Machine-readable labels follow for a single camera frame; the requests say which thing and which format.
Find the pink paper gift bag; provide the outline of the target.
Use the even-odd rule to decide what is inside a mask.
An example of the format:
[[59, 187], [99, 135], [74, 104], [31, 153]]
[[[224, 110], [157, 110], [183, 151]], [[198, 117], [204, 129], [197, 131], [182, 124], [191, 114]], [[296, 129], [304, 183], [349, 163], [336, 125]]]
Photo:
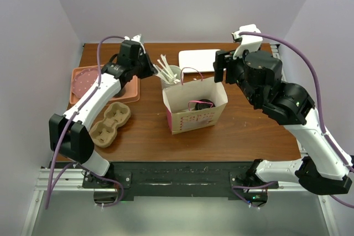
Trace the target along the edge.
[[[181, 84], [163, 89], [162, 95], [173, 135], [215, 125], [228, 103], [223, 83], [215, 83], [212, 77], [203, 76], [199, 80], [185, 82], [183, 70]], [[201, 99], [211, 100], [214, 108], [194, 110], [195, 101]]]

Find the black coffee cup lid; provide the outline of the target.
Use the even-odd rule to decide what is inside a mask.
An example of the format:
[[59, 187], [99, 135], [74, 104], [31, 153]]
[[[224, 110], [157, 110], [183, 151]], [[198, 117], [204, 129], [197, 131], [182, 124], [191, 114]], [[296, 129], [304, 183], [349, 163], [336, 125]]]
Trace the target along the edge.
[[209, 99], [201, 99], [199, 101], [195, 101], [194, 110], [200, 111], [203, 109], [214, 108], [214, 103]]

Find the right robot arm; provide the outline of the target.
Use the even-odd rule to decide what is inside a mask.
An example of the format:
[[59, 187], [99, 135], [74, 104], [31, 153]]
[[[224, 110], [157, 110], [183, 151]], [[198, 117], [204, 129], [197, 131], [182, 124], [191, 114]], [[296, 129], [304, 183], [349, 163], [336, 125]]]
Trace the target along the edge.
[[349, 169], [321, 132], [319, 112], [307, 90], [282, 80], [282, 61], [265, 51], [245, 51], [233, 59], [217, 51], [215, 82], [236, 84], [254, 109], [282, 125], [302, 144], [307, 155], [292, 161], [257, 159], [241, 183], [258, 188], [272, 181], [293, 182], [316, 195], [347, 194], [352, 185]]

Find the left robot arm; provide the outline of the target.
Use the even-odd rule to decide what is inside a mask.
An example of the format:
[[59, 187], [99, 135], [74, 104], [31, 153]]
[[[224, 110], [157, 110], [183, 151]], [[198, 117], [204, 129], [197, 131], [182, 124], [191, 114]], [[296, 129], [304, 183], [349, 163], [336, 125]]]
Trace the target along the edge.
[[125, 37], [119, 53], [104, 66], [98, 67], [98, 77], [85, 95], [62, 115], [49, 120], [50, 148], [54, 156], [62, 155], [95, 173], [101, 187], [114, 183], [110, 162], [99, 155], [89, 135], [89, 129], [107, 102], [131, 81], [156, 74], [141, 35]]

